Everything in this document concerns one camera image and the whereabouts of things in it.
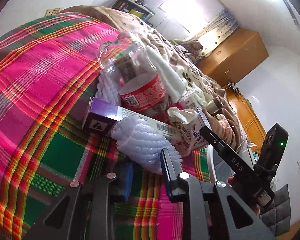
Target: metal screw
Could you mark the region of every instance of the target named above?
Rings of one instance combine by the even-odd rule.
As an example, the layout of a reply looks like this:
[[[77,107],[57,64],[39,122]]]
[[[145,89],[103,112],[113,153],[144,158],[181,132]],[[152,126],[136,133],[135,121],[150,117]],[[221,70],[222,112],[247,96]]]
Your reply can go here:
[[[115,174],[114,172],[109,172],[109,173],[107,174],[107,178],[108,178],[108,179],[114,179],[116,176],[117,176],[117,174]]]
[[[80,182],[77,180],[74,180],[70,183],[70,187],[78,187],[80,185]]]
[[[218,187],[226,187],[226,183],[224,181],[220,180],[220,181],[217,182],[217,186]]]
[[[179,174],[179,177],[182,179],[189,179],[190,175],[187,172],[182,172]]]

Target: patterned curtain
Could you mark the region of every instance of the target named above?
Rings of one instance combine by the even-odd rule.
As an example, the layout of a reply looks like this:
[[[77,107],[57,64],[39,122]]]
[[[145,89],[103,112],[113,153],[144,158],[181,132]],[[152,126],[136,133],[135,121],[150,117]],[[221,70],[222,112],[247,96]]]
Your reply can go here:
[[[202,31],[197,33],[190,40],[183,42],[181,45],[186,45],[186,47],[188,47],[190,44],[194,44],[195,41],[199,41],[203,46],[203,49],[196,57],[196,59],[199,60],[209,56],[221,42],[228,38],[238,28],[240,28],[240,26],[237,20],[227,9],[224,9]]]

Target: red label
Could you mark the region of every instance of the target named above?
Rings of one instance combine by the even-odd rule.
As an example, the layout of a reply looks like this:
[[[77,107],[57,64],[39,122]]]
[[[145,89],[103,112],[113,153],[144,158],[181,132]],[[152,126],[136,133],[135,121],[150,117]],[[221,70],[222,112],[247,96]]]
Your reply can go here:
[[[141,112],[159,104],[165,98],[166,93],[160,77],[156,75],[153,80],[143,87],[120,96],[127,104],[128,109]]]

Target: gray quilted chair pad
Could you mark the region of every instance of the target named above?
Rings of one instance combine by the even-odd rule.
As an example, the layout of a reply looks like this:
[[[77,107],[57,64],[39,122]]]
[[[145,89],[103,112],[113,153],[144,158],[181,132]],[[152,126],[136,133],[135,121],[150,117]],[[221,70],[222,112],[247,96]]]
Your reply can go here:
[[[291,207],[288,185],[274,193],[274,200],[267,209],[260,209],[260,219],[270,228],[274,236],[290,231]]]

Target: window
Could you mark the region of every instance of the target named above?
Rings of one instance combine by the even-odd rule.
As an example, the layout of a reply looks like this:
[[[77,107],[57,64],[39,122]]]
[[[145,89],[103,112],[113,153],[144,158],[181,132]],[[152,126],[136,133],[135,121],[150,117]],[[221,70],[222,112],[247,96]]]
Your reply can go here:
[[[202,8],[194,0],[165,0],[159,8],[193,35],[208,24]]]

